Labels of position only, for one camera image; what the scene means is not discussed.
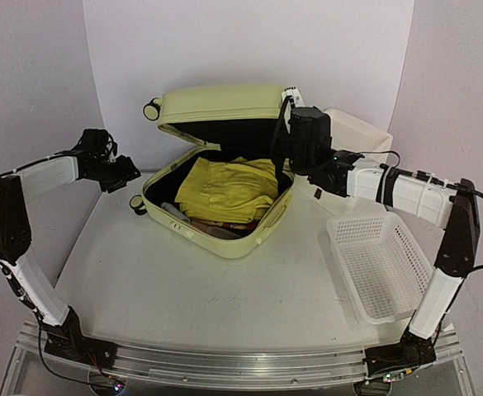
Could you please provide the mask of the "yellow garment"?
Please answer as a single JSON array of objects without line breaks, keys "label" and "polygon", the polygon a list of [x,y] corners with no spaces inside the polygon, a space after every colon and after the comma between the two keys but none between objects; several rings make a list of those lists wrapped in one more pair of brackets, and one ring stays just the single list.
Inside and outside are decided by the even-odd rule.
[{"label": "yellow garment", "polygon": [[189,218],[222,223],[259,221],[279,197],[269,159],[212,162],[198,158],[174,201]]}]

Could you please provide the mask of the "pale green hard-shell suitcase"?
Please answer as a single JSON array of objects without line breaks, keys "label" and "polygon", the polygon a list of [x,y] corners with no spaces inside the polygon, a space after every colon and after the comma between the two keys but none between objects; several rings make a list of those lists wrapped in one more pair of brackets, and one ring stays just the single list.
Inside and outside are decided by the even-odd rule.
[{"label": "pale green hard-shell suitcase", "polygon": [[274,131],[286,128],[284,90],[277,85],[190,87],[166,93],[145,105],[144,116],[156,121],[162,132],[196,147],[143,185],[140,195],[130,201],[135,213],[148,214],[159,224],[227,259],[243,257],[263,243],[291,203],[295,178],[288,167],[283,169],[284,180],[277,181],[279,197],[258,221],[259,226],[244,238],[214,238],[174,218],[161,204],[168,202],[180,210],[174,199],[198,158],[225,163],[236,158],[268,159]]}]

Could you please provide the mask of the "white perforated plastic basket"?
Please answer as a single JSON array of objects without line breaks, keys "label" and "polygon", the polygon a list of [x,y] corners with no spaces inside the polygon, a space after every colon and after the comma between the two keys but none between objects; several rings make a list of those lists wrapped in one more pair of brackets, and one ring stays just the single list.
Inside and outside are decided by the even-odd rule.
[{"label": "white perforated plastic basket", "polygon": [[359,318],[373,325],[411,317],[433,267],[393,212],[341,216],[326,223],[336,267]]}]

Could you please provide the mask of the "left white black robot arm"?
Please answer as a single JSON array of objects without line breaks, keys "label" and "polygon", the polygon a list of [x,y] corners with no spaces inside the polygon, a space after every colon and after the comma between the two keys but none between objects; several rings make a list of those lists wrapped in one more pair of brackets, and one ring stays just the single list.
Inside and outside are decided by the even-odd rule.
[{"label": "left white black robot arm", "polygon": [[59,154],[0,175],[0,267],[14,295],[46,332],[46,353],[102,370],[113,367],[117,346],[83,335],[78,314],[29,256],[32,234],[27,201],[77,180],[97,182],[111,194],[139,176],[129,157],[91,154]]}]

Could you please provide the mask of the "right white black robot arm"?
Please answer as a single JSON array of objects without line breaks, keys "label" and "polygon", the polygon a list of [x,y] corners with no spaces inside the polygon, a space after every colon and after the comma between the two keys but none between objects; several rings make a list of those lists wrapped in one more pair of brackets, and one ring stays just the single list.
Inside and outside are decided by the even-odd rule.
[{"label": "right white black robot arm", "polygon": [[336,196],[360,198],[415,215],[443,230],[431,279],[397,343],[369,347],[369,378],[414,370],[435,361],[435,342],[464,280],[475,268],[479,210],[471,181],[452,184],[430,173],[406,171],[368,158],[364,152],[334,150],[326,133],[276,132],[270,157],[277,170],[289,163],[298,176]]}]

